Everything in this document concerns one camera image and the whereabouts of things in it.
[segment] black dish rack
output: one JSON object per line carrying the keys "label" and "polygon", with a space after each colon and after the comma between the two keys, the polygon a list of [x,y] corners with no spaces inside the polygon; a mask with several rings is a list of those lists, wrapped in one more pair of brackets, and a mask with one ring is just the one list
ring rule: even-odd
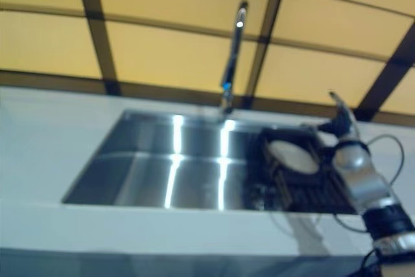
{"label": "black dish rack", "polygon": [[[320,164],[319,171],[304,175],[280,163],[268,149],[273,139],[287,139],[311,151]],[[258,165],[248,165],[244,183],[244,202],[248,209],[282,210],[307,213],[356,214],[349,204],[342,181],[331,166],[332,150],[325,147],[310,130],[264,129],[252,142],[250,158]]]}

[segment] white countertop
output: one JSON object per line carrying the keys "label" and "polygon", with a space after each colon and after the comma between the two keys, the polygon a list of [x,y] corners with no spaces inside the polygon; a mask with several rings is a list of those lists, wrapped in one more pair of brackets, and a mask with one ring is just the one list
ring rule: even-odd
{"label": "white countertop", "polygon": [[[308,213],[273,213],[272,222],[269,213],[257,211],[61,204],[63,195],[124,109],[204,116],[217,112],[215,108],[186,104],[0,88],[2,248],[284,256],[365,254],[370,249],[367,235],[346,231],[330,215],[322,216],[314,232],[312,222],[316,215]],[[279,125],[321,121],[315,117],[242,111],[236,111],[233,117]],[[361,132],[366,139],[387,132],[403,141],[407,164],[395,190],[414,215],[411,198],[415,176],[410,169],[415,168],[415,131],[361,124]],[[399,163],[392,144],[373,146],[375,164],[388,173],[387,178]],[[361,225],[359,217],[345,218],[350,224]]]}

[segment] sink basin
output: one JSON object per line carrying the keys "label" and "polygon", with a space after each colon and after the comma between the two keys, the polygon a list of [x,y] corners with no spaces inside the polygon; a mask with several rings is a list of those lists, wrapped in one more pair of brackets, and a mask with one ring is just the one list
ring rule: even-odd
{"label": "sink basin", "polygon": [[265,125],[125,111],[63,202],[243,209]]}

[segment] black cable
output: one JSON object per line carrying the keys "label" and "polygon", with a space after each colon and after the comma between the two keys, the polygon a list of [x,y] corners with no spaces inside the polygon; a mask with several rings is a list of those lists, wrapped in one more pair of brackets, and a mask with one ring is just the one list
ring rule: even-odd
{"label": "black cable", "polygon": [[360,234],[366,234],[367,230],[361,230],[359,228],[351,227],[350,225],[347,225],[345,222],[339,219],[338,215],[336,213],[333,214],[333,217],[335,218],[335,221],[339,223],[339,225],[343,226],[347,230],[351,230],[352,232],[360,233]]}
{"label": "black cable", "polygon": [[372,249],[369,253],[367,253],[367,255],[364,256],[362,263],[361,263],[361,267],[359,269],[360,275],[363,277],[365,275],[364,273],[364,268],[366,266],[366,262],[368,261],[368,259],[370,258],[370,256],[375,252],[375,249]]}
{"label": "black cable", "polygon": [[377,136],[377,137],[371,139],[370,141],[368,141],[367,142],[367,145],[371,145],[372,143],[375,143],[379,139],[386,139],[386,138],[393,139],[397,143],[397,145],[398,145],[398,147],[399,147],[399,149],[401,151],[401,163],[400,163],[400,165],[399,165],[399,167],[398,167],[398,169],[397,169],[394,177],[391,179],[391,181],[389,183],[390,185],[393,185],[393,183],[395,183],[396,179],[401,174],[401,171],[402,171],[402,168],[403,168],[403,164],[405,163],[405,151],[403,150],[402,143],[400,142],[400,140],[397,137],[395,137],[395,136],[393,136],[391,134],[381,134],[380,136]]}

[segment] faucet spout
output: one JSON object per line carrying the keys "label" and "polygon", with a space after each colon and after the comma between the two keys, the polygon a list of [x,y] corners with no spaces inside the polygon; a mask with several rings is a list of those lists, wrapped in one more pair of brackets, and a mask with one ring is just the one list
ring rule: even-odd
{"label": "faucet spout", "polygon": [[220,107],[222,113],[226,116],[232,113],[233,106],[233,79],[235,76],[235,70],[239,55],[239,48],[241,46],[243,29],[245,26],[246,11],[248,10],[248,2],[246,0],[241,1],[239,4],[238,12],[235,19],[235,25],[233,28],[233,36],[231,42],[230,55],[228,63],[226,64],[225,72],[222,77],[220,86],[223,89],[222,101]]}

